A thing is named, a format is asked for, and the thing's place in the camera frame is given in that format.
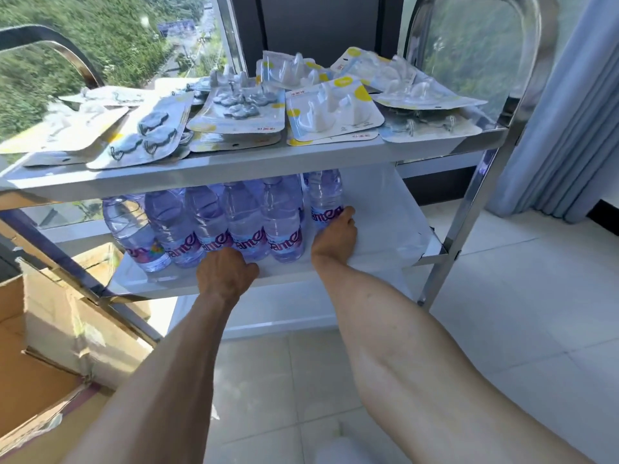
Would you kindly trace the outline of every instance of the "glass window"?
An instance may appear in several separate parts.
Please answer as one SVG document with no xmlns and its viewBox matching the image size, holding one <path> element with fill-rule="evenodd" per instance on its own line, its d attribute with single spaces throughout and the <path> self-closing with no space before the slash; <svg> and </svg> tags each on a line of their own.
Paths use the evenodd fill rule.
<svg viewBox="0 0 619 464">
<path fill-rule="evenodd" d="M 417 0 L 404 0 L 398 51 Z M 588 0 L 558 0 L 559 39 L 555 61 Z M 514 84 L 522 46 L 516 11 L 500 0 L 437 0 L 423 70 L 449 89 L 488 101 L 481 106 L 496 119 Z"/>
<path fill-rule="evenodd" d="M 221 35 L 227 13 L 226 7 L 220 14 L 216 0 L 0 0 L 0 28 L 48 26 L 86 55 L 105 84 L 149 88 L 159 77 L 203 76 L 230 62 Z M 233 22 L 227 24 L 233 30 Z M 53 98 L 83 86 L 71 64 L 49 47 L 0 54 L 0 142 L 41 121 Z M 0 156 L 0 170 L 20 156 Z M 100 200 L 27 213 L 41 227 L 102 218 Z"/>
</svg>

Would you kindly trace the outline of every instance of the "hand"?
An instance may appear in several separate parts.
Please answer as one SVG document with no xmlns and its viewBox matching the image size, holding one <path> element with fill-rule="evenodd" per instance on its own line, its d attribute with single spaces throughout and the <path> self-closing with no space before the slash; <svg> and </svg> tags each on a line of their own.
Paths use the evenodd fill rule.
<svg viewBox="0 0 619 464">
<path fill-rule="evenodd" d="M 225 247 L 209 252 L 197 267 L 200 294 L 217 293 L 224 299 L 238 299 L 247 291 L 259 273 L 257 264 L 245 264 L 236 249 Z"/>
<path fill-rule="evenodd" d="M 346 264 L 357 243 L 357 227 L 352 216 L 353 207 L 346 207 L 342 214 L 314 238 L 311 261 L 314 267 L 322 260 L 336 260 Z"/>
</svg>

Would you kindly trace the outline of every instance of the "white tiled floor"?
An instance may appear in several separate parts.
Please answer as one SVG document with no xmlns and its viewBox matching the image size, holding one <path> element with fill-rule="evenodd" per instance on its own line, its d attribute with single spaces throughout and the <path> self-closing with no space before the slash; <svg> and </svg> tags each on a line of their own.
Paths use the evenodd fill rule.
<svg viewBox="0 0 619 464">
<path fill-rule="evenodd" d="M 440 237 L 457 203 L 423 209 Z M 405 269 L 414 296 L 428 272 Z M 619 238 L 592 221 L 484 212 L 431 313 L 525 411 L 617 462 Z M 337 331 L 223 343 L 214 406 L 207 464 L 313 464 L 341 432 L 378 463 L 408 462 L 360 405 Z"/>
</svg>

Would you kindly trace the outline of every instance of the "curtain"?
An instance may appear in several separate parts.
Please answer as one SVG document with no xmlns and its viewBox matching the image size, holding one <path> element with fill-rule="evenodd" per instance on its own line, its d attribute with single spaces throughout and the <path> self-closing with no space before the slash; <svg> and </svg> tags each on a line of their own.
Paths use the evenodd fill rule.
<svg viewBox="0 0 619 464">
<path fill-rule="evenodd" d="M 487 209 L 576 223 L 619 176 L 619 0 L 589 0 Z"/>
</svg>

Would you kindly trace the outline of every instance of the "purple label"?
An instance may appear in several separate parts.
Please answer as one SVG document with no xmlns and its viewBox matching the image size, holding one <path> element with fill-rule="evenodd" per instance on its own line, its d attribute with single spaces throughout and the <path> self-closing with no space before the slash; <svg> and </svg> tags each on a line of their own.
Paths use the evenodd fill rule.
<svg viewBox="0 0 619 464">
<path fill-rule="evenodd" d="M 249 239 L 245 239 L 244 236 L 232 236 L 234 240 L 234 244 L 236 249 L 238 250 L 247 250 L 252 249 L 259 244 L 264 244 L 266 242 L 267 236 L 264 233 L 264 228 L 260 228 L 260 231 L 254 233 Z"/>
<path fill-rule="evenodd" d="M 267 241 L 269 242 L 270 249 L 278 254 L 288 254 L 298 249 L 303 242 L 303 234 L 301 234 L 301 227 L 292 233 L 290 236 L 269 236 L 267 234 Z"/>
<path fill-rule="evenodd" d="M 136 247 L 134 249 L 127 249 L 127 254 L 129 254 L 133 260 L 135 260 L 138 264 L 148 264 L 149 262 L 153 262 L 157 260 L 164 254 L 165 250 L 159 244 L 159 241 L 153 241 L 151 247 Z"/>
<path fill-rule="evenodd" d="M 232 236 L 226 230 L 225 233 L 221 233 L 218 236 L 202 236 L 198 237 L 200 244 L 206 251 L 219 250 L 222 247 L 232 246 Z"/>
<path fill-rule="evenodd" d="M 311 208 L 311 218 L 318 224 L 319 228 L 324 228 L 329 225 L 332 219 L 339 217 L 344 209 L 342 205 L 337 208 L 332 208 L 329 210 L 316 210 L 314 207 Z"/>
<path fill-rule="evenodd" d="M 170 257 L 178 257 L 198 249 L 200 249 L 200 241 L 198 241 L 196 233 L 191 233 L 180 246 L 175 249 L 168 249 L 166 252 Z"/>
</svg>

